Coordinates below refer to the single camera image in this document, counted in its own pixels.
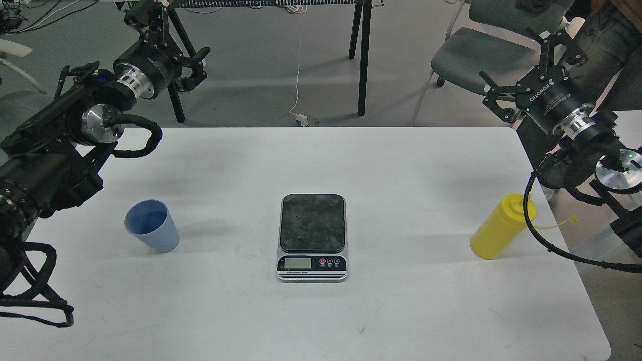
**yellow bottle nozzle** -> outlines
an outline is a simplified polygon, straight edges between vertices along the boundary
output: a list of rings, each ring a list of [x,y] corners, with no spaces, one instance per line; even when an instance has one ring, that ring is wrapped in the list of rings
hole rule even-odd
[[[567,220],[565,220],[565,221],[563,221],[563,222],[561,222],[561,223],[558,223],[558,224],[556,224],[556,225],[549,225],[548,227],[543,227],[543,226],[541,226],[541,225],[533,225],[533,226],[534,226],[536,229],[551,229],[551,228],[561,227],[561,226],[563,226],[564,224],[566,224],[566,223],[568,223],[568,222],[571,222],[571,223],[575,223],[575,224],[577,224],[577,223],[580,223],[580,219],[579,219],[579,218],[577,218],[576,216],[570,216]]]

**silver motor joint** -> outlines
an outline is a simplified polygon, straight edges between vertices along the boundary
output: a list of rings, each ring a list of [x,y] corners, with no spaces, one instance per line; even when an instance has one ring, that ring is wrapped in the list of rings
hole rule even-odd
[[[114,66],[118,74],[118,82],[128,87],[136,99],[152,99],[155,96],[152,81],[135,65],[119,62]]]
[[[96,143],[113,143],[124,132],[124,127],[116,124],[105,126],[105,118],[121,114],[120,110],[109,104],[96,104],[82,114],[80,132],[88,145]]]

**white power cable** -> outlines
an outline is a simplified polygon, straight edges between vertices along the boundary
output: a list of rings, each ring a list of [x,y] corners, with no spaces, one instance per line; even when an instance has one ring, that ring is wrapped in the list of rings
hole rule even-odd
[[[22,30],[16,31],[15,33],[4,33],[4,34],[5,34],[5,35],[15,35],[15,34],[20,34],[20,33],[24,32],[24,31],[29,30],[29,29],[32,29],[32,28],[34,28],[34,27],[36,27],[36,26],[38,26],[38,25],[42,24],[42,22],[44,22],[45,20],[47,20],[48,18],[50,18],[53,14],[55,14],[55,13],[57,13],[57,12],[61,11],[61,10],[65,10],[66,8],[69,8],[71,5],[74,5],[75,3],[79,2],[79,1],[80,1],[80,0],[76,0],[76,1],[72,2],[71,4],[68,4],[68,5],[66,5],[66,6],[61,7],[60,9],[58,9],[58,10],[54,11],[53,13],[51,13],[51,14],[49,14],[49,15],[47,15],[47,16],[45,16],[45,17],[43,17],[41,20],[39,20],[39,21],[38,21],[38,22],[36,22],[35,24],[29,25],[28,27],[26,27],[26,28],[24,28],[24,29],[22,29]]]
[[[307,5],[288,5],[288,11],[291,13],[304,13],[307,10]]]
[[[299,76],[301,75],[301,49],[302,49],[302,35],[301,35],[301,22],[299,21],[299,70],[297,71],[297,101],[294,103],[294,107],[290,109],[289,113],[297,116],[296,114],[292,113],[294,108],[297,107],[297,104],[299,104]]]

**table surface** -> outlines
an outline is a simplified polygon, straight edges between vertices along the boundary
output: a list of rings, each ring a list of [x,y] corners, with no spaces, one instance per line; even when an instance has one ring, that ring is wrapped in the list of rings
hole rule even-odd
[[[119,148],[146,135],[128,129]],[[83,206],[39,220],[29,239],[57,248],[49,284],[76,324],[2,319],[0,358],[606,360],[573,262],[528,232],[494,261],[470,250],[529,173],[501,127],[165,129],[148,157],[110,159],[105,189]],[[345,198],[344,282],[277,279],[290,193]],[[147,198],[178,227],[170,253],[123,227]],[[538,187],[532,199],[535,223],[554,224]],[[543,235],[566,248],[559,230]]]

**chair leg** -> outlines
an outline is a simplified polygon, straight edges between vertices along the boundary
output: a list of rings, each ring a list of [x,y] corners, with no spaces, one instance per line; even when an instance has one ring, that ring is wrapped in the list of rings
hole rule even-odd
[[[412,120],[410,121],[411,127],[414,127],[417,122],[417,115],[419,115],[419,109],[421,108],[421,103],[424,102],[424,95],[426,95],[426,91],[428,90],[428,84],[430,83],[430,80],[432,79],[433,74],[435,74],[435,71],[430,69],[430,74],[428,74],[428,77],[426,78],[424,89],[419,94],[419,101],[417,102],[417,106],[415,107],[415,113],[412,114]]]
[[[435,84],[435,88],[439,89],[444,86],[446,83],[446,79],[442,78],[441,76],[437,78],[437,83]]]

